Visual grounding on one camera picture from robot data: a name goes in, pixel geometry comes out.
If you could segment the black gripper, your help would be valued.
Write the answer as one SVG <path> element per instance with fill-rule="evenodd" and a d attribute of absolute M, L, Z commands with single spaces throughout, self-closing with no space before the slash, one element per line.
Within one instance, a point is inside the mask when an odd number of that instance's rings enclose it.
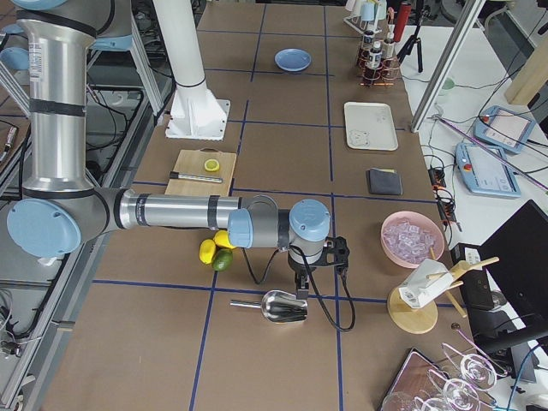
<path fill-rule="evenodd" d="M 340 276 L 348 271 L 349 249 L 346 240 L 341 237 L 326 237 L 323 241 L 306 241 L 296 238 L 289 246 L 288 262 L 295 271 L 304 271 L 306 265 L 313 271 L 316 268 L 332 266 Z M 307 299 L 309 282 L 307 274 L 295 275 L 295 296 Z"/>

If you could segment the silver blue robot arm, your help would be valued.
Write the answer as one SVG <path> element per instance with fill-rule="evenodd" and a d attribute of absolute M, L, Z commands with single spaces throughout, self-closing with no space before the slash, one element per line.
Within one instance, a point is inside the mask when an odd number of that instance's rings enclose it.
<path fill-rule="evenodd" d="M 86 56 L 107 41 L 133 43 L 128 1 L 19 1 L 16 19 L 28 40 L 32 172 L 7 216 L 12 240 L 38 258 L 71 253 L 116 229 L 138 226 L 226 229 L 233 246 L 285 251 L 296 296 L 317 287 L 313 269 L 346 277 L 349 250 L 329 234 L 331 216 L 316 200 L 281 210 L 269 197 L 138 194 L 98 188 L 86 177 Z"/>

